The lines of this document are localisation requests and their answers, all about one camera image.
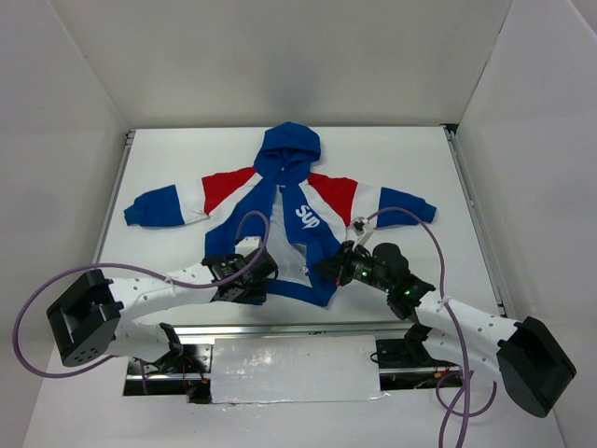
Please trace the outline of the blue red white hooded jacket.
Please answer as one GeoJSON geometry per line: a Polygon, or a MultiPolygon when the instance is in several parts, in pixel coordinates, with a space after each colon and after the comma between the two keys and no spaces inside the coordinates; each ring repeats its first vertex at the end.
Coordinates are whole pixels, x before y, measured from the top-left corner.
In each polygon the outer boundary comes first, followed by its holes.
{"type": "Polygon", "coordinates": [[[267,237],[279,267],[270,294],[326,307],[337,287],[312,267],[334,256],[351,222],[372,217],[374,228],[430,223],[437,209],[425,199],[347,177],[312,172],[319,135],[285,122],[264,133],[252,166],[147,191],[124,211],[144,228],[181,227],[208,220],[204,254],[224,256],[248,236],[267,237]]]}

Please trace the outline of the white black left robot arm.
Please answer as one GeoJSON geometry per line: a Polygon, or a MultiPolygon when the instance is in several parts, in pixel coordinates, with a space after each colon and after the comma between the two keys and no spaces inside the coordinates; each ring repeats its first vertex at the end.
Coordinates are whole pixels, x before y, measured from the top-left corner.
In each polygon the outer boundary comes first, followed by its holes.
{"type": "Polygon", "coordinates": [[[210,302],[260,305],[278,266],[268,252],[206,258],[163,277],[81,274],[47,309],[62,364],[78,368],[103,355],[136,357],[160,371],[176,370],[183,347],[168,323],[143,317],[210,302]]]}

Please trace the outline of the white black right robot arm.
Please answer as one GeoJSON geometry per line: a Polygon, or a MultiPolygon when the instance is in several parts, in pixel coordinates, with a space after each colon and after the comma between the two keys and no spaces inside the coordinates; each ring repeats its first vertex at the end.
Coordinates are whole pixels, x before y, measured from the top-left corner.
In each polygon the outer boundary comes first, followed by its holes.
{"type": "Polygon", "coordinates": [[[347,241],[314,270],[339,286],[358,281],[384,292],[392,313],[413,324],[405,345],[412,363],[436,359],[481,373],[502,383],[512,401],[535,417],[546,417],[576,376],[570,357],[543,322],[492,315],[441,298],[410,271],[395,244],[367,251],[347,241]]]}

